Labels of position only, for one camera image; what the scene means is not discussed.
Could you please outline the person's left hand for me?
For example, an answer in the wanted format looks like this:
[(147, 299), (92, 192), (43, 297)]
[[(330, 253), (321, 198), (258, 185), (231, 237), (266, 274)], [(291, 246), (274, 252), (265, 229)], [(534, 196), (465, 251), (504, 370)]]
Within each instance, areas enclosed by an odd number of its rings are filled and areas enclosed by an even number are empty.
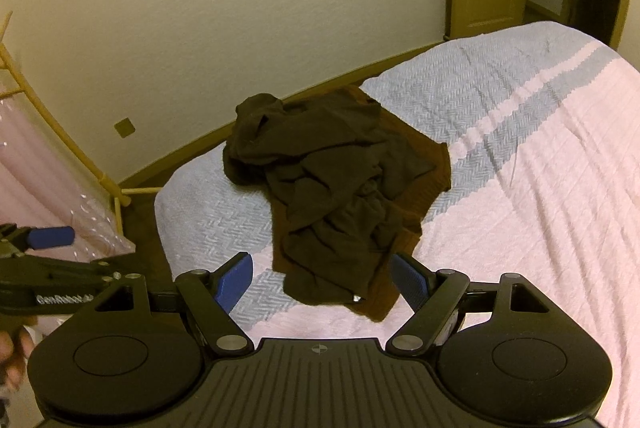
[(17, 391), (26, 374), (26, 362), (32, 355), (36, 343), (27, 327), (34, 327), (38, 320), (35, 316), (14, 316), (20, 326), (1, 330), (1, 385), (12, 392)]

